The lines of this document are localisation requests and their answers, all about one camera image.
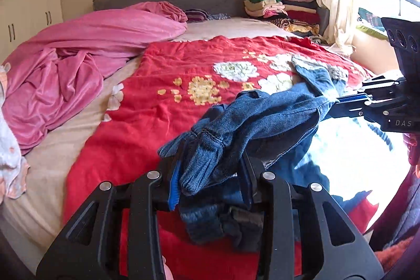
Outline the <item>operator right hand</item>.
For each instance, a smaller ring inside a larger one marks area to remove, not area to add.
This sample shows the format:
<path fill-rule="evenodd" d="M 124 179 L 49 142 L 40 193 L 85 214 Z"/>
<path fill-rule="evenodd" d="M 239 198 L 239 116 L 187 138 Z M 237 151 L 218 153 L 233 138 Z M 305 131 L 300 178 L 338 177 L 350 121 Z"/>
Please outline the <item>operator right hand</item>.
<path fill-rule="evenodd" d="M 408 148 L 408 159 L 412 167 L 414 167 L 414 174 L 420 178 L 419 152 L 420 140 L 418 134 L 404 134 L 404 143 Z"/>

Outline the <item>operator left hand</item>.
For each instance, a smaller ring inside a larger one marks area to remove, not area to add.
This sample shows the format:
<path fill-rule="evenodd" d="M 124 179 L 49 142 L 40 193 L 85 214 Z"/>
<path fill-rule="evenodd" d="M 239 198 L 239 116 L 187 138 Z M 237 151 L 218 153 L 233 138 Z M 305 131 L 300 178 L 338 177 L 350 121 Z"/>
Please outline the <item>operator left hand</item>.
<path fill-rule="evenodd" d="M 165 279 L 166 280 L 174 280 L 172 272 L 171 272 L 170 268 L 167 266 L 167 260 L 164 257 L 162 257 L 162 262 L 163 262 L 163 266 L 164 266 Z"/>

